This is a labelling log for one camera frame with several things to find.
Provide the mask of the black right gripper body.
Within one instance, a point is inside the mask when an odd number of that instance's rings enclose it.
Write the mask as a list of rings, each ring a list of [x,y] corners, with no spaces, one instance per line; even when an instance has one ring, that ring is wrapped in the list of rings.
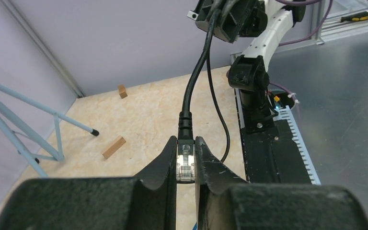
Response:
[[[258,37],[267,27],[268,16],[262,0],[200,0],[187,17],[206,32],[216,10],[219,13],[214,36],[222,41],[233,43],[239,37]]]

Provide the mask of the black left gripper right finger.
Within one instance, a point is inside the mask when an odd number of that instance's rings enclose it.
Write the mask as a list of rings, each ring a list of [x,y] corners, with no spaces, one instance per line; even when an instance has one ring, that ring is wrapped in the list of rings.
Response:
[[[357,198],[332,185],[252,184],[195,139],[200,230],[368,230]]]

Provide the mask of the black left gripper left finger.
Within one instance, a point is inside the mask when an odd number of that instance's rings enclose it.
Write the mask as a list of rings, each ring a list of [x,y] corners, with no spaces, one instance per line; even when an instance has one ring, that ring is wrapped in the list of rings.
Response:
[[[0,230],[173,230],[176,137],[130,177],[42,178],[21,183]]]

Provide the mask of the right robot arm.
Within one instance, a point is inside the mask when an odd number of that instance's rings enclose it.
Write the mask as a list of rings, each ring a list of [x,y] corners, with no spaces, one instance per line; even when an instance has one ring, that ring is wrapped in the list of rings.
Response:
[[[269,62],[284,35],[301,22],[306,0],[200,0],[188,18],[207,30],[218,10],[214,36],[234,43],[252,38],[250,45],[234,60],[228,72],[229,85],[239,90],[244,128],[261,132],[274,126],[277,115],[268,99]]]

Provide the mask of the flat wooden plank block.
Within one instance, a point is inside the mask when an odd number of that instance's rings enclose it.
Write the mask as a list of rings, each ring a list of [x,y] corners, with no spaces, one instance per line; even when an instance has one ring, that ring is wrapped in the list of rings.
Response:
[[[105,159],[110,158],[117,150],[119,150],[124,144],[126,140],[122,136],[118,136],[115,140],[113,140],[108,147],[102,152],[102,156]]]

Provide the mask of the curved wooden block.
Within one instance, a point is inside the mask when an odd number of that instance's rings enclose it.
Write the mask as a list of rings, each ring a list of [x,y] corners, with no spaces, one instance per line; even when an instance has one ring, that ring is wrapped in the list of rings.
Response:
[[[122,99],[124,99],[124,98],[126,98],[128,96],[127,90],[126,90],[126,88],[125,88],[125,86],[123,84],[118,85],[117,88],[118,88],[119,96]]]

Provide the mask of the yellow black screwdriver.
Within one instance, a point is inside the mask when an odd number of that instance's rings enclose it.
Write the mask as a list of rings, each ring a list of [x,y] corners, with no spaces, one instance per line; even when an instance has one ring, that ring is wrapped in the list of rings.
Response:
[[[340,19],[340,22],[359,22],[359,21],[367,21],[368,20],[368,11],[362,11],[359,13],[355,13],[349,16],[343,16]]]

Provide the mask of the light blue tripod stand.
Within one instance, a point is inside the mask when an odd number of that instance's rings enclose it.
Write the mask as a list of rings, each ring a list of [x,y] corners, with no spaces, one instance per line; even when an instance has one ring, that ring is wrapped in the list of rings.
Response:
[[[3,92],[13,98],[16,98],[26,104],[29,104],[39,110],[42,110],[53,117],[55,125],[55,134],[57,138],[57,148],[50,145],[43,137],[41,137],[34,129],[26,124],[18,115],[16,115],[11,109],[9,109],[4,103],[0,101],[0,130],[5,137],[11,142],[11,144],[17,149],[18,153],[22,155],[29,163],[29,165],[37,172],[41,177],[48,177],[47,173],[39,165],[40,160],[49,161],[64,161],[65,156],[62,148],[61,132],[59,127],[60,120],[64,120],[76,127],[79,127],[93,136],[98,136],[99,131],[88,127],[60,112],[43,105],[35,100],[32,100],[25,95],[22,95],[8,87],[0,84],[0,92]],[[31,153],[31,151],[25,146],[25,144],[19,139],[18,136],[25,137],[36,144],[42,149],[48,152],[50,155],[40,155]]]

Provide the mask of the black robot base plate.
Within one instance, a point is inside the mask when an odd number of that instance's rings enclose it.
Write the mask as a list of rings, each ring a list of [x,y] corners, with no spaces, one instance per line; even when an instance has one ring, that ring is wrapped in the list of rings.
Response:
[[[250,183],[286,183],[320,185],[308,150],[292,111],[294,106],[286,93],[280,96],[278,115],[269,123],[247,128],[247,112],[242,108],[241,92],[235,90],[242,155],[246,179]]]

